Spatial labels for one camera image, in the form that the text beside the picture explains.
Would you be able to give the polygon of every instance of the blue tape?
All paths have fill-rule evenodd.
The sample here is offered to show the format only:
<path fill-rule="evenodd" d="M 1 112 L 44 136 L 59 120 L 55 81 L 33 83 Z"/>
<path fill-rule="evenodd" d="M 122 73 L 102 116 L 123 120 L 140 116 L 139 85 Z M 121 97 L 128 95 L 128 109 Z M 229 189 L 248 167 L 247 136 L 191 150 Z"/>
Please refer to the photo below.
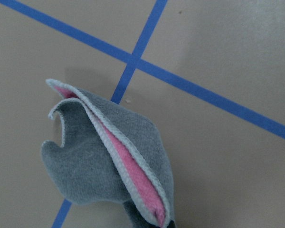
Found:
<path fill-rule="evenodd" d="M 271 120 L 253 110 L 243 107 L 231 100 L 228 100 L 210 90 L 207 90 L 197 84 L 194 84 L 184 78 L 181 78 L 171 72 L 168 72 L 147 61 L 140 60 L 137 68 L 147 74 L 150 74 L 161 81 L 164 81 L 182 91 L 185 91 L 203 101 L 206 101 L 218 108 L 221 108 L 243 120 L 246 120 L 256 126 L 263 128 L 275 135 L 285 139 L 285 125 Z"/>
<path fill-rule="evenodd" d="M 61 228 L 72 203 L 66 199 L 63 200 L 60 210 L 55 218 L 52 228 Z"/>
<path fill-rule="evenodd" d="M 141 59 L 143 52 L 145 51 L 147 44 L 150 40 L 152 33 L 161 17 L 161 14 L 167 4 L 167 0 L 157 0 L 154 4 L 154 7 L 148 17 L 148 20 L 142 30 L 141 35 L 138 38 L 138 41 L 135 45 L 135 48 L 132 52 L 132 58 L 129 60 L 128 65 L 124 69 L 124 72 L 117 84 L 117 87 L 113 93 L 111 101 L 119 104 L 130 81 L 135 72 L 136 65 Z"/>
<path fill-rule="evenodd" d="M 79 29 L 76 29 L 62 21 L 59 21 L 45 13 L 42 13 L 27 5 L 24 5 L 23 3 L 20 3 L 15 0 L 0 0 L 0 3 L 32 19 L 35 19 L 40 23 L 47 25 L 63 34 L 66 34 L 82 43 L 85 43 L 88 46 L 91 46 L 101 52 L 104 52 L 114 58 L 117 58 L 122 62 L 127 63 L 129 61 L 129 58 L 131 58 L 131 54 L 111 44 L 108 44 L 96 37 L 93 37 L 83 31 L 80 31 Z"/>

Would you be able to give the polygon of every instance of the pink fabric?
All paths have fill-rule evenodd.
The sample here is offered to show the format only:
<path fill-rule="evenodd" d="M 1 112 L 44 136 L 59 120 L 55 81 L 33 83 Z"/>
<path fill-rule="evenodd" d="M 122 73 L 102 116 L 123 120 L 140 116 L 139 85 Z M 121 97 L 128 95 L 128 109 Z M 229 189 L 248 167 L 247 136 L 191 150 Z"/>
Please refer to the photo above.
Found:
<path fill-rule="evenodd" d="M 71 97 L 77 97 L 76 94 L 74 94 L 72 91 L 68 89 L 63 89 L 58 86 L 54 86 L 54 88 L 59 91 L 65 98 L 71 98 Z"/>
<path fill-rule="evenodd" d="M 128 149 L 111 132 L 109 132 L 104 125 L 103 127 L 119 156 L 123 160 L 124 166 L 127 169 L 130 178 L 136 186 L 147 209 L 157 218 L 158 224 L 160 227 L 162 227 L 165 220 L 165 209 L 155 187 L 131 156 Z"/>

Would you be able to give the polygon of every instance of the gray floor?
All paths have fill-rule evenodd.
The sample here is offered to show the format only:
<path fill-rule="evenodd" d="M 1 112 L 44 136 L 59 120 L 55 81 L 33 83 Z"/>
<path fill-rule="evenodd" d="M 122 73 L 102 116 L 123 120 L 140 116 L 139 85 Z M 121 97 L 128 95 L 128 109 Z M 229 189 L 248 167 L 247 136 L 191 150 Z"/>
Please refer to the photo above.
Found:
<path fill-rule="evenodd" d="M 132 52 L 154 0 L 22 0 Z M 143 59 L 285 125 L 285 1 L 168 1 Z M 63 197 L 39 150 L 60 140 L 46 78 L 111 98 L 125 63 L 0 4 L 0 228 L 51 227 Z M 136 70 L 121 105 L 158 126 L 180 228 L 285 228 L 285 140 Z M 129 228 L 119 205 L 64 228 Z"/>

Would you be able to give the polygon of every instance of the folded cloth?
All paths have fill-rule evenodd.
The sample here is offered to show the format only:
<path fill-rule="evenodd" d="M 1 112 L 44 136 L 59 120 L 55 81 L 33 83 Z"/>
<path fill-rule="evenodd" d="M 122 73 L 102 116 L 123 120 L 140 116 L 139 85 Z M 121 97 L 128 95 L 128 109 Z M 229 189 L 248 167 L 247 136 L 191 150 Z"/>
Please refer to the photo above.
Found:
<path fill-rule="evenodd" d="M 48 79 L 63 98 L 62 144 L 45 141 L 45 167 L 75 204 L 123 204 L 134 228 L 172 228 L 173 177 L 160 134 L 146 117 L 80 88 Z"/>

